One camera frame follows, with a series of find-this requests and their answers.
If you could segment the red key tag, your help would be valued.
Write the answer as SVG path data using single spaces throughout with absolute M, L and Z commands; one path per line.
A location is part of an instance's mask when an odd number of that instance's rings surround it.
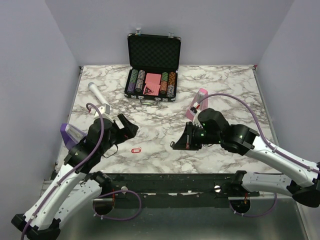
M 131 149 L 131 153 L 133 153 L 133 154 L 140 153 L 141 151 L 142 151 L 141 147 L 136 147 L 136 148 Z

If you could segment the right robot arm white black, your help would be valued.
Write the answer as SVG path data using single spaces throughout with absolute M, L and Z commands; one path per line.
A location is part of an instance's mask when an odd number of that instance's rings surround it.
M 278 171 L 247 172 L 230 183 L 230 191 L 241 196 L 245 192 L 269 192 L 292 197 L 311 208 L 320 205 L 320 165 L 298 157 L 264 139 L 262 134 L 243 124 L 229 124 L 221 112 L 207 108 L 197 112 L 173 150 L 197 151 L 203 145 L 220 145 L 230 153 L 258 160 Z

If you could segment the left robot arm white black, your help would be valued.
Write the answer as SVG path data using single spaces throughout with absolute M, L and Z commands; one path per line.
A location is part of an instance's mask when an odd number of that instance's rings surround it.
M 118 115 L 119 128 L 107 115 L 99 114 L 87 134 L 69 149 L 54 180 L 40 199 L 26 212 L 16 214 L 12 224 L 21 236 L 30 240 L 55 240 L 66 222 L 96 197 L 107 197 L 111 179 L 101 171 L 90 175 L 91 169 L 112 147 L 134 138 L 138 126 Z

